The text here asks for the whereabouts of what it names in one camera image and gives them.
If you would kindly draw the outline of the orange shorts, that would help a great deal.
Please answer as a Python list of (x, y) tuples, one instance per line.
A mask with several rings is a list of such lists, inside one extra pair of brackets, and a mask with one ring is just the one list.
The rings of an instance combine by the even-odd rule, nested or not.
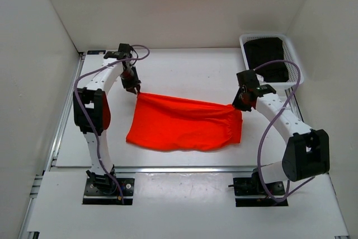
[(126, 142), (160, 152), (209, 152), (239, 144), (242, 124), (232, 105), (142, 92)]

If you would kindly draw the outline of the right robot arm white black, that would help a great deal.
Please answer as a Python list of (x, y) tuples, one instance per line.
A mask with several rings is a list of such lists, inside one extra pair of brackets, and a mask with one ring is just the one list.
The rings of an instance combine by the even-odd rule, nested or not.
[(266, 193), (272, 183), (297, 182), (325, 174), (330, 169), (329, 136), (323, 129), (314, 130), (287, 109), (276, 90), (261, 85), (254, 70), (237, 73), (239, 84), (233, 106), (240, 111), (255, 109), (269, 121), (286, 144), (282, 160), (269, 165), (258, 164), (253, 171), (251, 187)]

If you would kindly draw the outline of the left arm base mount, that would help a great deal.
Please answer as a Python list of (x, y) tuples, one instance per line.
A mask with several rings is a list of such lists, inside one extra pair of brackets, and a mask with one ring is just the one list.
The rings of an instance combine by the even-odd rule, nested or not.
[(107, 175), (86, 171), (82, 204), (84, 205), (132, 205), (135, 178), (117, 177), (117, 184)]

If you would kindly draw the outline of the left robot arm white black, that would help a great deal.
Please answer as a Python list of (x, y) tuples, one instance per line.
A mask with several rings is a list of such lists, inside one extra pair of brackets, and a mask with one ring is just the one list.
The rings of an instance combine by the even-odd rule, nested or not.
[(140, 92), (135, 67), (138, 59), (133, 46), (121, 43), (117, 51), (105, 53), (101, 68), (80, 76), (74, 85), (74, 123), (86, 139), (92, 163), (87, 176), (104, 195), (122, 193), (107, 145), (106, 131), (111, 121), (107, 94), (118, 78), (126, 91), (135, 95)]

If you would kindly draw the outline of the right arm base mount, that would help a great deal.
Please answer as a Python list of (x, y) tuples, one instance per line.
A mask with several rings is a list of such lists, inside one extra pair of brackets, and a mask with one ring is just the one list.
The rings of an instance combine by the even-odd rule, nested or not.
[(228, 185), (234, 190), (235, 206), (243, 208), (259, 207), (287, 207), (288, 201), (281, 203), (271, 199), (265, 192), (257, 171), (251, 177), (234, 177), (233, 182)]

